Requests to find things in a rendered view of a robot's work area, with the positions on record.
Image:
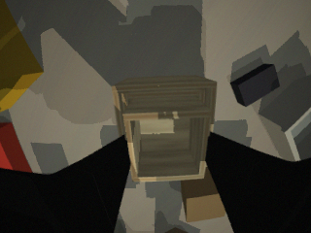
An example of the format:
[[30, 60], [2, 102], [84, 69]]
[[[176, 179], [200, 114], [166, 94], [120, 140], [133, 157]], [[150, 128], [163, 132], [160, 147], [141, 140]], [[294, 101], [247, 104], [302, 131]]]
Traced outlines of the red flat rectangular block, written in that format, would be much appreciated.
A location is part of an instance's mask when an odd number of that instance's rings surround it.
[[11, 123], [0, 123], [0, 168], [32, 172]]

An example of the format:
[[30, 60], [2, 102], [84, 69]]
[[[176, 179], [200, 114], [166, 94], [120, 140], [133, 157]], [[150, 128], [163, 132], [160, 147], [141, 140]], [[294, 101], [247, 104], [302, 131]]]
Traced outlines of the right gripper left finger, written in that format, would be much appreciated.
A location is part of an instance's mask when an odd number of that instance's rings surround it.
[[114, 233], [129, 167], [123, 135], [51, 176], [0, 168], [0, 207], [43, 218], [57, 233]]

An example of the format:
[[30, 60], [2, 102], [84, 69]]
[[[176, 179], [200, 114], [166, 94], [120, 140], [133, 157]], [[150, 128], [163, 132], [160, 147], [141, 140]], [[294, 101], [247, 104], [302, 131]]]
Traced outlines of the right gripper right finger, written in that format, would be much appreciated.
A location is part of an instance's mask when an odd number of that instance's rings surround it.
[[210, 132], [205, 162], [233, 233], [284, 233], [311, 194], [311, 158], [291, 162]]

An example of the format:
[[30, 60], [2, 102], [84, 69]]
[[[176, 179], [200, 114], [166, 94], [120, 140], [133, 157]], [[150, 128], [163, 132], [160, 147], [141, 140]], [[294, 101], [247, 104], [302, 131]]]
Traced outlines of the yellow rectangular block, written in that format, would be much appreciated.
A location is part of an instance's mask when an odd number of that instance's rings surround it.
[[0, 0], [0, 112], [11, 109], [43, 73], [7, 3]]

